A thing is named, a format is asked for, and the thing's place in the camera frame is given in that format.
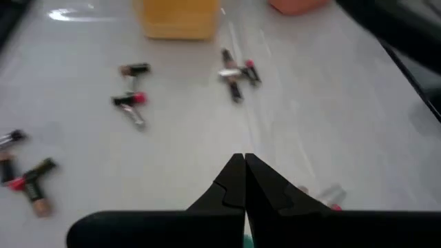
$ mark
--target yellow block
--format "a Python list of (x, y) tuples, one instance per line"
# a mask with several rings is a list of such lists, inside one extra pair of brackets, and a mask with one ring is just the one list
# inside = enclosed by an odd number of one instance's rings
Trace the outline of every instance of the yellow block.
[(145, 35), (155, 39), (210, 39), (218, 0), (133, 0)]

